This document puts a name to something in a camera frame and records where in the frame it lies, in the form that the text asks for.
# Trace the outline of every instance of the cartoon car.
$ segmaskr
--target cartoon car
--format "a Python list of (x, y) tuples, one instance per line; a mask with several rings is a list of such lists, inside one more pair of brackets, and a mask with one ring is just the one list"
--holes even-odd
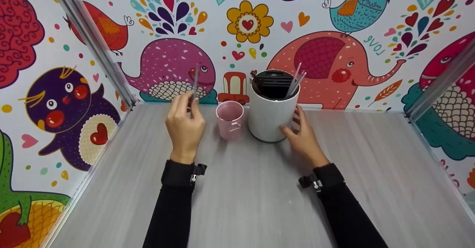
[(244, 105), (249, 103), (249, 97), (246, 94), (246, 74), (243, 72), (227, 72), (223, 77), (224, 93), (217, 95), (217, 100), (237, 101)]

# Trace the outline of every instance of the gray wooden tabletop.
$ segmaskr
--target gray wooden tabletop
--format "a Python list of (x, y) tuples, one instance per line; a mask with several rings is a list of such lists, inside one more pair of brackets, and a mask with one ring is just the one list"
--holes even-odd
[[(191, 248), (332, 247), (308, 174), (286, 140), (260, 143), (244, 127), (219, 138), (215, 107), (197, 162)], [(53, 248), (139, 248), (160, 191), (171, 141), (168, 105), (138, 105), (95, 167)], [(475, 225), (442, 169), (400, 113), (307, 111), (321, 146), (389, 247), (475, 247)]]

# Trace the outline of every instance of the white cylindrical container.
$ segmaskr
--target white cylindrical container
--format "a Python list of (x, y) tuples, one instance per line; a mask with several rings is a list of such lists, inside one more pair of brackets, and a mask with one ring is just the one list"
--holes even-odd
[(249, 95), (248, 126), (252, 136), (265, 143), (278, 143), (285, 139), (279, 125), (291, 126), (295, 106), (300, 92), (297, 91), (284, 100), (272, 100), (258, 95), (251, 85)]

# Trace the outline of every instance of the pink cup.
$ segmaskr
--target pink cup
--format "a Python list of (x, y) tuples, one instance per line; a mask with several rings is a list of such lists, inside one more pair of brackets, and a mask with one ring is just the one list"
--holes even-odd
[(219, 135), (225, 140), (235, 140), (241, 135), (244, 108), (237, 101), (225, 101), (216, 107)]

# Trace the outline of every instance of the blue bird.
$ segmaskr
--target blue bird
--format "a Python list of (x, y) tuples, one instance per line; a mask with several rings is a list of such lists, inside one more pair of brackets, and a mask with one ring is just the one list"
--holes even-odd
[(322, 3), (323, 8), (330, 9), (331, 22), (347, 37), (350, 33), (368, 28), (377, 21), (390, 0), (345, 0), (338, 7), (332, 8), (331, 0)]

